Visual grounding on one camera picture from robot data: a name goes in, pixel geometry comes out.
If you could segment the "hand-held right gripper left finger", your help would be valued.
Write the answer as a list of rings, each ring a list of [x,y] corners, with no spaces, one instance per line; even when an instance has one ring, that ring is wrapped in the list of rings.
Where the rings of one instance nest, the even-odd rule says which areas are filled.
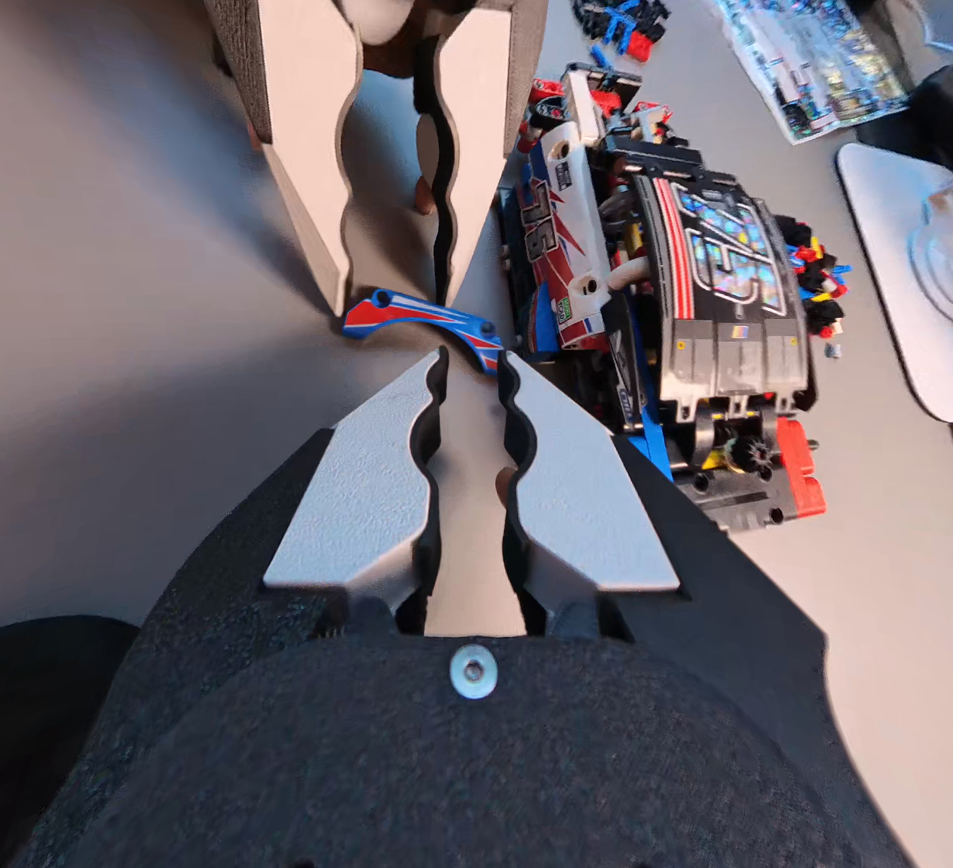
[[[348,612],[387,607],[422,634],[441,562],[438,491],[449,353],[439,347],[323,431],[323,453],[263,576],[328,594]]]

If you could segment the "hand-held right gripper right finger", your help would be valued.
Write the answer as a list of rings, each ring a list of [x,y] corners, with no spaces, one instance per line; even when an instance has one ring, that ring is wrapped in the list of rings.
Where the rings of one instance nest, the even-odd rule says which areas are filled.
[[[518,468],[505,510],[503,561],[528,634],[558,634],[580,612],[600,631],[618,596],[681,588],[610,430],[518,355],[503,352],[504,445]]]

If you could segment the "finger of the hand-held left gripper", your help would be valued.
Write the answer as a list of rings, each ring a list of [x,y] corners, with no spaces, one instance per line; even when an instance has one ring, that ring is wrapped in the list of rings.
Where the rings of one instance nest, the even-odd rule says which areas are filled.
[[[264,153],[316,284],[340,316],[351,283],[341,134],[360,85],[361,44],[333,0],[257,0],[257,8],[271,125]]]
[[[436,302],[458,296],[506,160],[511,16],[475,7],[420,42],[414,88],[435,127]]]

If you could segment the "blue curved lego panel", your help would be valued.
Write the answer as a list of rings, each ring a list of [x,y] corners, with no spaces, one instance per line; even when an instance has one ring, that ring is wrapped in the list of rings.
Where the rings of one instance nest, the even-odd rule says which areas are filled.
[[[503,343],[494,323],[474,314],[437,305],[395,290],[376,288],[345,314],[341,333],[360,340],[392,325],[419,324],[459,339],[483,374],[495,376]]]

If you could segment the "lego race car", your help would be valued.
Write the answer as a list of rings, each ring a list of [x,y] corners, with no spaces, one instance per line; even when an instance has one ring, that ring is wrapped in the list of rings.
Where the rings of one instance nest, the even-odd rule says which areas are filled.
[[[723,531],[826,512],[798,415],[808,319],[766,204],[709,169],[638,75],[534,79],[497,190],[516,351]]]

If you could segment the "holographic sticker sheet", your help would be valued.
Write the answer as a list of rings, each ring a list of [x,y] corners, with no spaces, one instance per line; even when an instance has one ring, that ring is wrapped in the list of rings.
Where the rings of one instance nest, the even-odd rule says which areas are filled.
[[[907,92],[844,0],[706,1],[791,145],[907,109]]]

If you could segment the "white book stand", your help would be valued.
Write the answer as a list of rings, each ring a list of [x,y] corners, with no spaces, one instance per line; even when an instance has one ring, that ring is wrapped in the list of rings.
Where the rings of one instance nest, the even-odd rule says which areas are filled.
[[[861,143],[836,168],[911,392],[951,424],[951,171]]]

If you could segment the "pile of blue lego pieces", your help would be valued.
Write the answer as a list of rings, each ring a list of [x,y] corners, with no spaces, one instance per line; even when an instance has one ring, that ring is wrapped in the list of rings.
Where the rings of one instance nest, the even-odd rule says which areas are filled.
[[[570,0],[578,26],[592,42],[647,63],[671,17],[661,0]]]

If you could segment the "pile of mixed lego pieces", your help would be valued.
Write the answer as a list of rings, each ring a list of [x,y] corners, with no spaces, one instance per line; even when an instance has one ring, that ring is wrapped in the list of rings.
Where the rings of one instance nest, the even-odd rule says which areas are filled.
[[[797,282],[806,330],[823,342],[825,357],[839,360],[842,349],[838,337],[844,315],[841,300],[849,292],[845,277],[852,266],[840,264],[804,222],[782,214],[773,218]]]

